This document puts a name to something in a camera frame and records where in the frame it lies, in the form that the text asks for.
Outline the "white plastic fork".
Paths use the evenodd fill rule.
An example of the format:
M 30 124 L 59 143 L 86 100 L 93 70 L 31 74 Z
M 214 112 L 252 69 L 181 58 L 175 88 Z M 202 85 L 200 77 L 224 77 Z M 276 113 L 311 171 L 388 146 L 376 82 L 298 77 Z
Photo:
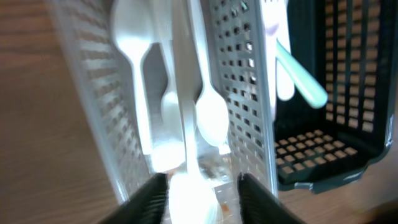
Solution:
M 290 37 L 289 37 L 289 22 L 287 17 L 288 0 L 279 0 L 278 18 L 279 28 L 277 31 L 277 40 L 280 44 L 291 53 Z M 277 96 L 282 101 L 290 100 L 295 94 L 295 87 L 292 79 L 287 73 L 282 64 L 276 60 L 276 85 Z

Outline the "white spoon hidden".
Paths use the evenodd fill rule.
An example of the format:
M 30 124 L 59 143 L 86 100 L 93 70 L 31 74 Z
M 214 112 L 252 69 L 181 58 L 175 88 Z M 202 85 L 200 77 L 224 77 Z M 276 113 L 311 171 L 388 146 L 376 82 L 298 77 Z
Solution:
M 195 53 L 201 78 L 201 87 L 195 104 L 197 126 L 203 139 L 218 149 L 220 155 L 229 154 L 228 109 L 224 98 L 215 90 L 211 80 L 208 41 L 205 20 L 199 0 L 188 0 Z

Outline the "white spoon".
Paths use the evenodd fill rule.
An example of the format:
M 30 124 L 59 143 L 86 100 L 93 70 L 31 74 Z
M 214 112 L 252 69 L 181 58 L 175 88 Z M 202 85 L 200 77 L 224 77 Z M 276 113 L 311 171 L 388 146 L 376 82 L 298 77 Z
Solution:
M 185 162 L 185 148 L 175 81 L 171 2 L 153 0 L 151 4 L 167 75 L 167 87 L 160 102 L 160 113 L 167 130 L 167 140 L 155 148 L 153 156 L 156 171 L 163 172 L 174 169 Z
M 147 1 L 116 0 L 111 8 L 111 33 L 117 49 L 132 67 L 137 128 L 142 152 L 152 153 L 150 119 L 143 63 L 155 40 Z

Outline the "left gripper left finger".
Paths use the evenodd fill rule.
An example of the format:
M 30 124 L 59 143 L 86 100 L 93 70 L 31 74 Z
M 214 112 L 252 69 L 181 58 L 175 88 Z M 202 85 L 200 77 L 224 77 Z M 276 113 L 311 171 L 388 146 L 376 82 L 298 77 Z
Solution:
M 161 224 L 168 189 L 167 174 L 157 173 L 100 224 Z

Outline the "pale green plastic fork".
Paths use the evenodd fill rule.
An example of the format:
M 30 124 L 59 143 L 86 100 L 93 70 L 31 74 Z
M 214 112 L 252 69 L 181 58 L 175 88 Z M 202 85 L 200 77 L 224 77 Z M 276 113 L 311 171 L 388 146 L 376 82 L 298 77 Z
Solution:
M 319 109 L 326 105 L 328 95 L 325 89 L 279 41 L 276 42 L 276 59 L 312 108 Z

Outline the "pink plastic fork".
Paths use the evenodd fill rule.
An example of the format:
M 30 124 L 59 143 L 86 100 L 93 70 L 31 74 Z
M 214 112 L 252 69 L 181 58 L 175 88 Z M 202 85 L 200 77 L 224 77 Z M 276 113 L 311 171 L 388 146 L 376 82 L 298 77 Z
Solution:
M 279 0 L 261 1 L 262 25 L 266 41 L 266 66 L 269 84 L 269 99 L 272 119 L 276 118 L 277 85 L 276 85 L 276 42 L 279 28 Z

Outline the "white utensil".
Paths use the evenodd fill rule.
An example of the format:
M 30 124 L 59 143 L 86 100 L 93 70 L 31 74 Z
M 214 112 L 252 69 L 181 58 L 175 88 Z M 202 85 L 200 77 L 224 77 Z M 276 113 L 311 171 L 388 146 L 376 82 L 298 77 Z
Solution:
M 173 174 L 169 184 L 169 211 L 172 223 L 223 223 L 223 211 L 215 191 L 202 176 L 195 138 L 193 101 L 178 96 L 182 117 L 186 169 Z

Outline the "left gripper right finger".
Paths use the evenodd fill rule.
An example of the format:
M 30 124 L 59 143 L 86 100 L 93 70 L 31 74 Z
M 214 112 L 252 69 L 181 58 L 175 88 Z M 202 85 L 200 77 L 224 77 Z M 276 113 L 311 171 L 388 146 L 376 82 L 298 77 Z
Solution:
M 252 174 L 240 173 L 237 181 L 242 223 L 245 224 L 301 224 L 303 221 L 290 212 Z

